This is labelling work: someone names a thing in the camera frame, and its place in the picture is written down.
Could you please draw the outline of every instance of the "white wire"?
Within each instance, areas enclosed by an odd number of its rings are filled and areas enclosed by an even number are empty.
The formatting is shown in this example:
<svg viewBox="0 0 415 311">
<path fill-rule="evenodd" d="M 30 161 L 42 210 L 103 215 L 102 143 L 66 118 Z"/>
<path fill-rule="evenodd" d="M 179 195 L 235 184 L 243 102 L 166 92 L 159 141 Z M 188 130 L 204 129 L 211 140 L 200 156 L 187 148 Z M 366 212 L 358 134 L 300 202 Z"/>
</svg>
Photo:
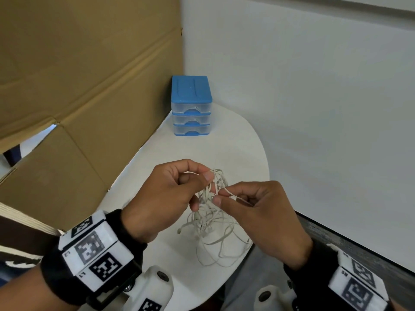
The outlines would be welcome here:
<svg viewBox="0 0 415 311">
<path fill-rule="evenodd" d="M 248 238 L 247 241 L 242 240 L 236 233 L 235 233 L 235 225 L 239 225 L 238 222 L 231 216 L 225 214 L 220 208 L 216 207 L 212 203 L 212 199 L 217 193 L 224 189 L 226 192 L 228 192 L 231 196 L 236 197 L 245 203 L 251 205 L 244 199 L 235 196 L 231 192 L 229 192 L 226 187 L 228 186 L 228 182 L 226 181 L 223 171 L 221 169 L 213 169 L 211 170 L 214 174 L 213 182 L 210 183 L 205 189 L 199 192 L 199 210 L 196 212 L 193 212 L 189 214 L 187 217 L 187 221 L 185 224 L 181 226 L 177 230 L 177 233 L 181 233 L 182 229 L 186 226 L 192 225 L 194 227 L 194 230 L 196 232 L 196 239 L 198 240 L 199 244 L 202 245 L 205 252 L 210 256 L 210 258 L 213 260 L 213 263 L 211 264 L 204 264 L 200 261 L 199 254 L 198 254 L 198 246 L 196 246 L 196 256 L 198 258 L 198 261 L 203 266 L 210 266 L 213 264 L 218 264 L 222 267 L 230 267 L 232 266 L 252 245 L 252 241 Z M 212 185 L 215 186 L 215 192 L 211 192 Z M 221 236 L 219 239 L 213 241 L 213 242 L 205 242 L 203 239 L 210 234 L 213 231 L 212 224 L 213 223 L 221 223 L 221 224 L 228 224 L 228 226 L 225 228 L 223 232 L 223 236 Z M 242 253 L 237 256 L 227 256 L 222 254 L 223 250 L 223 243 L 224 240 L 229 237 L 231 234 L 235 235 L 236 238 L 238 238 L 243 244 L 244 248 L 242 250 Z M 206 249 L 206 246 L 213 246 L 217 243 L 220 243 L 220 250 L 218 253 L 217 259 L 213 258 L 213 256 L 209 253 L 209 251 Z M 219 263 L 219 259 L 228 259 L 228 258 L 234 258 L 235 261 L 231 263 L 231 265 L 225 266 L 221 265 Z"/>
</svg>

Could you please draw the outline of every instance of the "fingernail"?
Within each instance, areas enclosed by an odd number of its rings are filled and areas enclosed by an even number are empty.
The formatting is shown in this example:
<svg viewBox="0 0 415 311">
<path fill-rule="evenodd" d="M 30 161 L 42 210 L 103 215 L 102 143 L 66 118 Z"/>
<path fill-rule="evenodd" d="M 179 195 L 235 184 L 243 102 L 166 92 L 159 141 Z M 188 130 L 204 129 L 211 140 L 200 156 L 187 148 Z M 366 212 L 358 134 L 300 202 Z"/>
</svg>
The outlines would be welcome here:
<svg viewBox="0 0 415 311">
<path fill-rule="evenodd" d="M 217 207 L 220 207 L 220 204 L 222 203 L 222 199 L 220 198 L 220 197 L 218 197 L 218 196 L 215 196 L 213 199 L 212 199 L 212 202 L 217 206 Z"/>
<path fill-rule="evenodd" d="M 211 171 L 207 171 L 207 172 L 205 172 L 205 173 L 203 174 L 203 176 L 205 177 L 205 179 L 206 179 L 207 181 L 212 180 L 212 175 L 213 175 L 213 173 L 212 173 Z"/>
</svg>

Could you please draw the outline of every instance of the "cardboard box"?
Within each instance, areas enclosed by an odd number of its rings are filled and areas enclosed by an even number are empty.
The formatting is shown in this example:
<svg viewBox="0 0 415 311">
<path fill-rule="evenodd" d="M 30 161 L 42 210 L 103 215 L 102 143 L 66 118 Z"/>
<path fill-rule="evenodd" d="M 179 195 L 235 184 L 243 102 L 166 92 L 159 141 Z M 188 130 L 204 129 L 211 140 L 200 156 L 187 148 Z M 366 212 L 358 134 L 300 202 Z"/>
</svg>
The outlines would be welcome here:
<svg viewBox="0 0 415 311">
<path fill-rule="evenodd" d="M 0 0 L 0 151 L 57 125 L 2 178 L 3 220 L 50 236 L 96 210 L 170 110 L 180 24 L 180 0 Z"/>
</svg>

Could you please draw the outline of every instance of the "white cord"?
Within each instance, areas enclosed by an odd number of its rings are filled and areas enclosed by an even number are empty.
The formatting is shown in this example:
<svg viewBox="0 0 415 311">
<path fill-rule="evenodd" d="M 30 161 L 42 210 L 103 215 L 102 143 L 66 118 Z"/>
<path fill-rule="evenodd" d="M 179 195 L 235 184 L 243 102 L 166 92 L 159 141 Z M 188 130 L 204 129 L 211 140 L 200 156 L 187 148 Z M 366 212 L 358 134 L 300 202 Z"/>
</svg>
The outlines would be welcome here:
<svg viewBox="0 0 415 311">
<path fill-rule="evenodd" d="M 211 264 L 203 264 L 199 258 L 198 246 L 196 246 L 196 256 L 200 264 L 202 264 L 203 266 L 210 266 L 213 264 L 218 264 L 219 266 L 222 266 L 222 267 L 230 267 L 250 248 L 250 246 L 252 245 L 252 241 L 249 238 L 247 241 L 244 241 L 242 240 L 242 238 L 240 238 L 235 233 L 235 225 L 239 225 L 237 221 L 233 217 L 225 214 L 220 208 L 216 207 L 212 203 L 212 199 L 215 195 L 217 195 L 220 189 L 224 189 L 231 196 L 236 197 L 249 205 L 251 204 L 245 201 L 244 199 L 235 196 L 234 194 L 232 194 L 226 189 L 226 187 L 228 186 L 228 182 L 223 176 L 223 171 L 221 169 L 213 169 L 211 170 L 211 172 L 213 172 L 214 174 L 213 182 L 211 182 L 205 189 L 199 192 L 199 210 L 189 214 L 189 216 L 187 217 L 187 222 L 184 225 L 182 225 L 181 228 L 177 230 L 177 233 L 181 233 L 184 227 L 192 225 L 196 232 L 197 240 L 203 246 L 205 252 L 213 260 L 213 263 Z M 211 192 L 212 185 L 215 186 L 214 193 Z M 222 237 L 220 237 L 219 239 L 213 242 L 207 243 L 203 239 L 213 231 L 213 227 L 212 227 L 213 223 L 228 224 L 228 226 L 225 228 Z M 224 240 L 227 237 L 229 237 L 231 234 L 234 234 L 242 243 L 244 243 L 243 251 L 238 256 L 226 256 L 222 254 L 222 250 L 224 247 L 223 246 Z M 218 253 L 218 258 L 215 259 L 206 249 L 206 246 L 213 246 L 217 243 L 220 243 L 220 250 Z M 235 261 L 232 262 L 232 264 L 229 266 L 224 266 L 219 263 L 219 259 L 223 259 L 223 258 L 235 258 Z"/>
</svg>

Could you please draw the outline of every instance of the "white table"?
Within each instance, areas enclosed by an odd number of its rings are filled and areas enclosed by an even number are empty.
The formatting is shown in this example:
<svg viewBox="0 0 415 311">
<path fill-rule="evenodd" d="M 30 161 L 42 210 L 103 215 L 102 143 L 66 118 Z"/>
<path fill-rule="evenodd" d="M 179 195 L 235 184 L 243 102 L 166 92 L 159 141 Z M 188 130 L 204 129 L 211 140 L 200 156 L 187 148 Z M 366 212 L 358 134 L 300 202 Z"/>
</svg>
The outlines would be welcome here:
<svg viewBox="0 0 415 311">
<path fill-rule="evenodd" d="M 214 104 L 212 131 L 206 136 L 175 136 L 172 125 L 170 114 L 117 178 L 99 209 L 112 211 L 122 207 L 138 192 L 155 165 L 183 158 L 222 169 L 229 184 L 269 180 L 261 141 L 240 115 Z M 199 306 L 225 283 L 244 257 L 231 267 L 202 266 L 196 257 L 195 243 L 177 234 L 189 212 L 161 232 L 144 251 L 143 270 L 159 265 L 173 275 L 174 294 L 166 311 Z"/>
</svg>

